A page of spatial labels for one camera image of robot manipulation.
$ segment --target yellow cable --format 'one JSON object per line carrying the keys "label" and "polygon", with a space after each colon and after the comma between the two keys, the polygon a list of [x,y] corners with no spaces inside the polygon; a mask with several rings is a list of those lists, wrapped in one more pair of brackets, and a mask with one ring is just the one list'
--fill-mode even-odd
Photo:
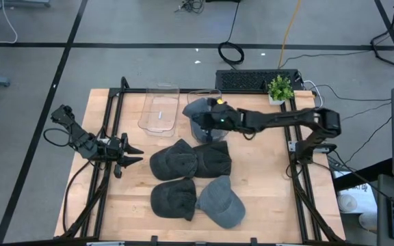
{"label": "yellow cable", "polygon": [[293,17],[291,17],[291,21],[290,24],[288,25],[287,30],[285,31],[285,36],[284,36],[284,42],[282,43],[282,48],[280,50],[280,57],[279,57],[279,65],[278,65],[278,69],[280,68],[280,65],[282,64],[282,59],[284,57],[284,48],[285,48],[285,42],[287,41],[288,38],[288,33],[290,32],[291,26],[294,22],[294,18],[296,17],[296,14],[298,13],[299,7],[300,7],[300,2],[302,0],[298,0],[298,4],[295,6],[295,10],[293,13]]}

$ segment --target transparent bin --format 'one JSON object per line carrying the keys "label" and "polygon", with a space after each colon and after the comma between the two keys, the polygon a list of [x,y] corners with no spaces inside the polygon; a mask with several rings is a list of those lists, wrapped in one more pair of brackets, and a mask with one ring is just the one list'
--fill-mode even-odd
{"label": "transparent bin", "polygon": [[179,108],[179,87],[169,83],[148,86],[138,126],[148,135],[172,137]]}
{"label": "transparent bin", "polygon": [[[214,89],[198,90],[198,91],[193,91],[193,92],[188,93],[187,102],[188,102],[188,104],[190,104],[200,98],[219,99],[221,97],[222,97],[222,92],[220,90],[214,90]],[[204,111],[209,112],[210,110],[211,110],[211,108],[208,105],[207,109]],[[189,119],[189,120],[191,122],[192,137],[194,137],[194,139],[196,139],[198,142],[200,142],[202,144],[206,144],[211,141],[212,142],[222,141],[228,133],[228,131],[224,131],[224,130],[212,130],[210,132],[210,134],[212,136],[212,140],[209,141],[209,139],[207,138],[207,135],[209,134],[209,132],[202,130],[197,123],[193,122],[191,119]]]}

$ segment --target baseball cap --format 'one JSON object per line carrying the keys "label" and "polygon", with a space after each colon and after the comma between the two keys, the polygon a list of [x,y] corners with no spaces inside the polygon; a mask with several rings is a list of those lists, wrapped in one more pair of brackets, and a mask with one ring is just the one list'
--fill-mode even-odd
{"label": "baseball cap", "polygon": [[191,122],[191,133],[192,136],[200,143],[209,143],[212,141],[222,140],[226,136],[227,131],[213,129],[209,136],[209,132],[203,130],[195,121],[191,120],[192,116],[196,113],[210,112],[211,108],[208,105],[207,98],[199,98],[194,102],[186,105],[182,113],[188,117]]}
{"label": "baseball cap", "polygon": [[193,149],[198,161],[195,177],[217,178],[231,174],[232,159],[226,141],[207,143]]}
{"label": "baseball cap", "polygon": [[163,218],[192,220],[196,205],[196,185],[188,178],[164,182],[151,191],[151,208]]}
{"label": "baseball cap", "polygon": [[246,215],[244,204],[231,190],[229,176],[220,176],[209,183],[197,199],[196,208],[226,229],[240,224]]}
{"label": "baseball cap", "polygon": [[183,139],[150,157],[151,171],[160,180],[192,178],[196,173],[197,166],[196,152]]}

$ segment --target table leg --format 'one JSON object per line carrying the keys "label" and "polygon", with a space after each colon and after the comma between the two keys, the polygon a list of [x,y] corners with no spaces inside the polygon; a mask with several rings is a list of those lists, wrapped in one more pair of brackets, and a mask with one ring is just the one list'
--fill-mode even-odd
{"label": "table leg", "polygon": [[[370,167],[360,169],[355,173],[365,178],[369,182],[376,181],[378,179],[378,175],[380,174],[393,176],[392,158],[380,161],[379,163],[376,163]],[[351,173],[334,179],[334,189],[335,191],[342,191],[357,185],[362,185],[364,183],[365,182],[358,178],[355,174]]]}

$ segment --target wooden table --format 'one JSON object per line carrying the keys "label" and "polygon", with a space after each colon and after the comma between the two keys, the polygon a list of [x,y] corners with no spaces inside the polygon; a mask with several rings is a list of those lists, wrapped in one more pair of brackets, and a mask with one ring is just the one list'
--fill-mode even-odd
{"label": "wooden table", "polygon": [[[83,119],[83,128],[97,133],[103,121],[108,90],[91,90],[88,106]],[[247,243],[251,237],[260,243],[301,243],[298,214],[294,200],[293,185],[285,174],[289,164],[287,145],[283,128],[269,128],[256,135],[252,141],[242,134],[229,133],[226,136],[232,162],[231,182],[233,191],[246,207],[242,223],[225,230],[214,223],[201,210],[197,210],[192,221],[165,219],[156,216],[150,207],[150,193],[162,181],[156,179],[149,166],[150,156],[174,144],[180,138],[191,146],[197,146],[192,137],[189,119],[181,112],[187,104],[186,94],[181,94],[176,132],[173,137],[153,137],[147,135],[137,125],[144,105],[145,94],[124,95],[124,103],[118,129],[118,136],[126,132],[129,143],[145,151],[143,161],[122,169],[122,178],[111,175],[105,205],[102,241],[149,241],[152,235],[159,241],[181,242],[229,242]],[[232,107],[261,111],[279,112],[279,106],[269,106],[267,95],[224,94],[223,99]],[[314,107],[313,95],[308,91],[295,92],[298,109]],[[111,119],[107,133],[111,132]],[[302,127],[303,137],[310,134]],[[315,154],[314,161],[328,166],[325,154]],[[75,154],[70,177],[86,162]],[[86,205],[92,167],[84,170],[74,181],[68,195],[68,225],[79,215]],[[309,165],[315,204],[328,225],[341,238],[345,238],[343,226],[330,172],[318,165]],[[197,195],[213,179],[194,178]],[[311,217],[306,207],[309,238],[313,238]],[[91,214],[90,233],[93,231],[96,209]],[[61,235],[62,212],[55,235]]]}

